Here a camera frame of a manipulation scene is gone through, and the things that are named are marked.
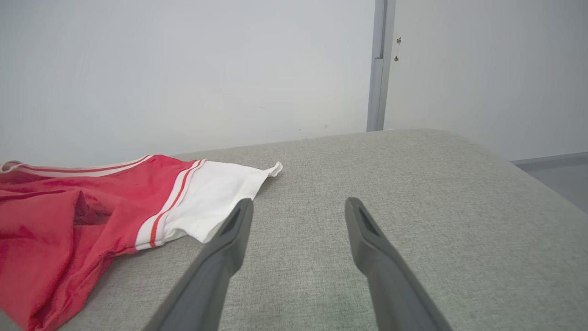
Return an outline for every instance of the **gray floor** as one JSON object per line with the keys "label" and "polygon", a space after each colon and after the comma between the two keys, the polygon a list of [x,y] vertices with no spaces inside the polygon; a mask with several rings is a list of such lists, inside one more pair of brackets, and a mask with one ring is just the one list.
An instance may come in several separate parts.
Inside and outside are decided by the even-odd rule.
{"label": "gray floor", "polygon": [[588,214],[588,153],[513,163]]}

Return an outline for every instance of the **white panel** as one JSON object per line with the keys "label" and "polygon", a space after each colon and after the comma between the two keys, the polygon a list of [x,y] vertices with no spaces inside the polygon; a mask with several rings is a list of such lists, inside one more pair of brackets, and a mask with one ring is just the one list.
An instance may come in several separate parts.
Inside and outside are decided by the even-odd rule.
{"label": "white panel", "polygon": [[80,166],[364,131],[373,17],[373,0],[3,1],[0,159]]}
{"label": "white panel", "polygon": [[510,160],[588,151],[588,2],[397,0],[384,128]]}

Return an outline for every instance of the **white fabric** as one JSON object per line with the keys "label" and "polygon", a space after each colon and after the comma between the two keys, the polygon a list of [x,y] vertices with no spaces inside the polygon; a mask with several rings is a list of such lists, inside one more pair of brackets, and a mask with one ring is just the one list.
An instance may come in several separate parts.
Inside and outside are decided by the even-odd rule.
{"label": "white fabric", "polygon": [[221,223],[244,198],[255,198],[268,176],[281,170],[280,162],[267,170],[244,165],[206,161],[190,178],[188,189],[165,218],[163,242],[186,234],[207,243]]}

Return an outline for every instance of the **red and white shirt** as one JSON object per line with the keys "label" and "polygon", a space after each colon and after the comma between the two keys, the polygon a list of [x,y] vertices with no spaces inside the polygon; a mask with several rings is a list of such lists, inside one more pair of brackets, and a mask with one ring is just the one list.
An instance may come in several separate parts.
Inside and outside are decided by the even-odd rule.
{"label": "red and white shirt", "polygon": [[87,168],[0,168],[0,308],[25,330],[75,315],[113,258],[186,234],[207,242],[258,170],[163,155]]}

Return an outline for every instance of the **gray fabric surface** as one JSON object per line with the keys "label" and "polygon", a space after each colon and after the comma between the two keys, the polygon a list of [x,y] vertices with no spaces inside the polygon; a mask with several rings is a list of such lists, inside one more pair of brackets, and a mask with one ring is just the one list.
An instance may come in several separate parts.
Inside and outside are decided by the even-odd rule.
{"label": "gray fabric surface", "polygon": [[[255,198],[220,330],[376,329],[350,254],[349,196],[454,330],[588,329],[588,216],[462,136],[394,130],[180,156],[205,157],[284,165]],[[62,330],[141,329],[200,247],[183,238],[117,259]]]}

